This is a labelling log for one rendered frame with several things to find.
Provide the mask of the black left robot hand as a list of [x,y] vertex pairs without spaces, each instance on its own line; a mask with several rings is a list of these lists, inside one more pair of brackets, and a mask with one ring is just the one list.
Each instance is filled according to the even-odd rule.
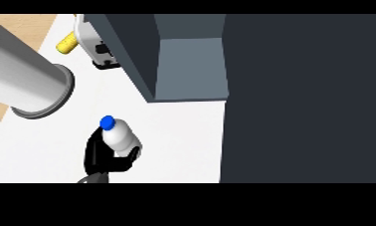
[[125,157],[115,157],[115,151],[105,144],[103,129],[93,132],[85,147],[84,169],[88,175],[105,172],[125,172],[137,160],[141,148],[136,146]]

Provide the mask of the yellow ridged cylinder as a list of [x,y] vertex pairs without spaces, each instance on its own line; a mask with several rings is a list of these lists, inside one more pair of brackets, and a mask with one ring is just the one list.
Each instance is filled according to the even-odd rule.
[[78,39],[75,37],[75,33],[71,32],[68,36],[63,38],[63,40],[57,43],[56,50],[62,54],[69,54],[77,46],[78,46]]

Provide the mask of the white bottle with blue cap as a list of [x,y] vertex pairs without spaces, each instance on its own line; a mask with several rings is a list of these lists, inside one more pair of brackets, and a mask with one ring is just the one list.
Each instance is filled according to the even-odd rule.
[[141,142],[122,119],[106,115],[100,120],[103,142],[119,157],[130,155],[136,147],[143,147]]

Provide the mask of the dark grey cabinet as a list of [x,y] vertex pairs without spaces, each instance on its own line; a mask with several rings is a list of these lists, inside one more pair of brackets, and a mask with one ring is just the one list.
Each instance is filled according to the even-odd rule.
[[87,14],[150,103],[223,101],[223,14]]

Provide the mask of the grey metal cylinder with rim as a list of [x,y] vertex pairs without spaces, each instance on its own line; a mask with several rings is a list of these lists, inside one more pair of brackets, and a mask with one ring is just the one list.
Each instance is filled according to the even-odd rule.
[[37,119],[63,106],[74,87],[71,70],[51,64],[0,26],[0,103],[19,117]]

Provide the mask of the white appliance with black parts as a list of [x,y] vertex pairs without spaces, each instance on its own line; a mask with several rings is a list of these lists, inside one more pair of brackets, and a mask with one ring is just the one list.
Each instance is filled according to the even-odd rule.
[[121,66],[118,60],[84,14],[75,17],[74,34],[96,68],[100,70],[118,68]]

